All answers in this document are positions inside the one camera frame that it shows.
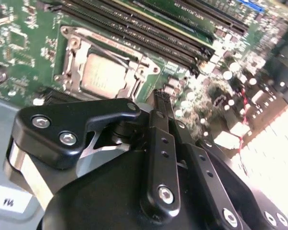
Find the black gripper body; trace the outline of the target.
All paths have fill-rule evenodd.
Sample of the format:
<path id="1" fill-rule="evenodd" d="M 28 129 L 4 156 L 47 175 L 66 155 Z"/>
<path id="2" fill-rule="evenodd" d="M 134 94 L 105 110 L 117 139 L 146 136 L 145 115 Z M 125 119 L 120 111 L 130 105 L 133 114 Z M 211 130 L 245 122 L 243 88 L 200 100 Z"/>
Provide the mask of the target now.
<path id="1" fill-rule="evenodd" d="M 288 230 L 283 212 L 211 139 L 193 140 L 167 112 L 58 104 L 39 114 L 60 153 L 83 150 L 89 131 L 112 124 L 124 126 L 131 146 L 61 188 L 46 209 L 46 230 Z"/>

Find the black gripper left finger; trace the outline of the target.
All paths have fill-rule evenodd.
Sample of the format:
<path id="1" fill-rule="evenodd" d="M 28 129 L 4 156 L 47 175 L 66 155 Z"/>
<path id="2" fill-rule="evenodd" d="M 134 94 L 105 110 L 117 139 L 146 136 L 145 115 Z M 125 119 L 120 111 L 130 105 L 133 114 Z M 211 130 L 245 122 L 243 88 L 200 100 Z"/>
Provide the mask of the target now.
<path id="1" fill-rule="evenodd" d="M 33 106 L 15 116 L 7 160 L 45 217 L 176 217 L 176 145 L 154 90 L 147 112 L 125 98 Z"/>

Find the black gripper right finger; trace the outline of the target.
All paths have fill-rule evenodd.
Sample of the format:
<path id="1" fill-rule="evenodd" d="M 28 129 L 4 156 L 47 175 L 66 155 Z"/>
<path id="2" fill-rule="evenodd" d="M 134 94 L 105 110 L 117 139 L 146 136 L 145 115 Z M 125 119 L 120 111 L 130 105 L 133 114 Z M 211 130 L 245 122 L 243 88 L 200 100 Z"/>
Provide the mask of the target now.
<path id="1" fill-rule="evenodd" d="M 254 182 L 238 172 L 210 139 L 195 141 L 186 125 L 175 119 L 170 95 L 162 93 L 162 111 L 174 132 L 179 158 L 198 180 L 210 230 L 288 230 L 288 218 Z"/>

